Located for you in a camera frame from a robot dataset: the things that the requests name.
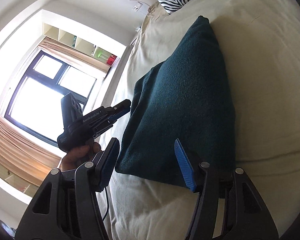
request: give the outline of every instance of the dark window frame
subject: dark window frame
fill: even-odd
[[[43,56],[48,56],[58,62],[61,62],[62,63],[62,66],[60,67],[60,69],[58,70],[56,76],[54,77],[54,79],[51,79],[37,71],[34,70],[34,68],[36,67],[37,63],[40,61],[40,59],[43,57]],[[73,67],[65,62],[63,62],[62,60],[60,59],[57,59],[51,55],[49,55],[48,53],[46,52],[43,52],[42,50],[39,51],[39,53],[36,55],[36,57],[34,58],[34,60],[30,63],[29,67],[27,68],[26,72],[23,74],[20,82],[18,83],[16,89],[14,90],[13,92],[13,95],[10,99],[10,102],[8,104],[8,108],[4,114],[4,117],[5,119],[7,119],[9,122],[11,122],[12,124],[14,124],[15,126],[19,127],[20,129],[24,130],[25,132],[37,137],[38,139],[46,142],[46,143],[49,143],[55,147],[58,147],[58,144],[56,141],[30,129],[29,127],[21,124],[20,122],[16,121],[15,119],[13,119],[11,117],[11,111],[12,111],[12,108],[13,108],[13,104],[14,104],[14,100],[16,99],[16,96],[18,94],[18,92],[20,91],[20,89],[22,88],[22,85],[24,84],[24,82],[26,81],[26,79],[28,77],[36,80],[37,82],[41,83],[42,85],[46,86],[46,87],[49,87],[50,89],[56,91],[56,92],[59,92],[63,95],[66,95],[68,93],[72,93],[74,95],[74,97],[81,103],[83,104],[83,109],[85,108],[86,104],[87,104],[87,101],[88,101],[88,98],[91,94],[91,91],[94,87],[94,85],[96,84],[96,81],[97,79],[95,80],[93,86],[91,87],[90,89],[90,92],[89,92],[89,95],[88,97],[84,97],[82,95],[79,95],[78,93],[75,93],[65,87],[62,87],[59,83],[61,82],[62,80],[62,77],[66,74],[67,70],[70,68],[70,67]]]

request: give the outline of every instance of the human hand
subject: human hand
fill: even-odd
[[[73,148],[61,161],[61,171],[69,171],[77,168],[76,162],[78,159],[84,157],[89,152],[89,145]],[[101,146],[97,142],[93,143],[93,152],[98,153],[101,151]]]

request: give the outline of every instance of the wall outlet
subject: wall outlet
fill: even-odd
[[[137,2],[136,5],[134,6],[133,10],[134,10],[135,12],[137,12],[137,11],[140,9],[141,6],[142,6],[142,3]]]

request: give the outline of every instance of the dark green blanket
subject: dark green blanket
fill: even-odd
[[[234,119],[225,62],[209,20],[200,16],[173,54],[136,83],[115,170],[185,187],[177,138],[186,152],[231,170]]]

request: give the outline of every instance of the black cable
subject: black cable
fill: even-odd
[[[106,198],[107,198],[107,211],[106,211],[105,215],[103,216],[102,221],[105,220],[105,218],[106,218],[106,216],[107,216],[107,214],[108,214],[108,212],[109,212],[109,198],[108,198],[107,187],[105,187],[105,191],[106,191]]]

